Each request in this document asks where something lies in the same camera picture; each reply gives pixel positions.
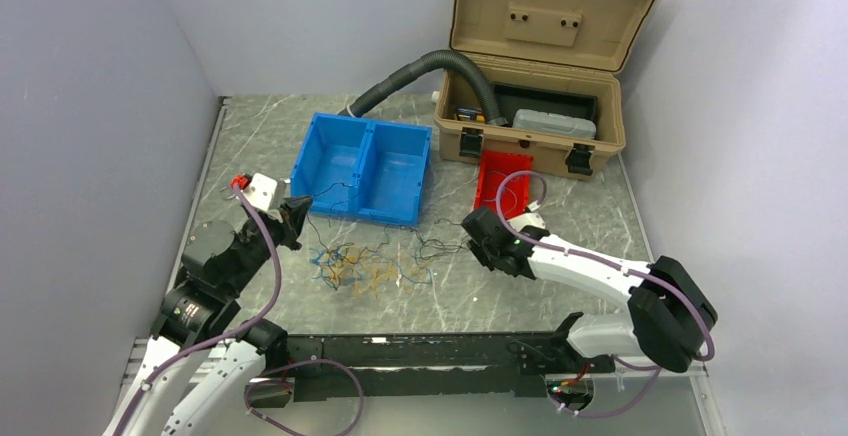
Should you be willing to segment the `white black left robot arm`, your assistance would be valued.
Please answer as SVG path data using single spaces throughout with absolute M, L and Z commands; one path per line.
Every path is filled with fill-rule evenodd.
M 266 263 L 275 271 L 273 298 L 281 292 L 277 249 L 300 249 L 313 204 L 288 197 L 262 210 L 243 193 L 247 221 L 236 229 L 212 220 L 192 231 L 175 286 L 154 319 L 140 368 L 105 432 L 108 435 L 198 435 L 227 394 L 259 373 L 272 376 L 287 362 L 287 332 L 259 313 L 232 326 L 238 299 Z

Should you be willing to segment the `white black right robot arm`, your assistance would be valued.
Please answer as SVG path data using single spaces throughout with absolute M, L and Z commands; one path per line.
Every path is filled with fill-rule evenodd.
M 483 267 L 564 284 L 617 308 L 615 314 L 566 317 L 550 347 L 560 369 L 618 356 L 645 357 L 663 370 L 684 373 L 714 354 L 710 332 L 718 313 L 679 261 L 627 260 L 580 247 L 551 233 L 535 212 L 504 220 L 480 207 L 461 226 Z

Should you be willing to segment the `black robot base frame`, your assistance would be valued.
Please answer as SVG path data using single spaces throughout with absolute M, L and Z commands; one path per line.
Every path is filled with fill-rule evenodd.
M 542 397 L 542 384 L 587 382 L 611 374 L 609 356 L 586 359 L 566 345 L 564 328 L 530 332 L 291 334 L 281 355 L 261 364 L 254 394 L 274 406 L 336 397 L 503 394 Z

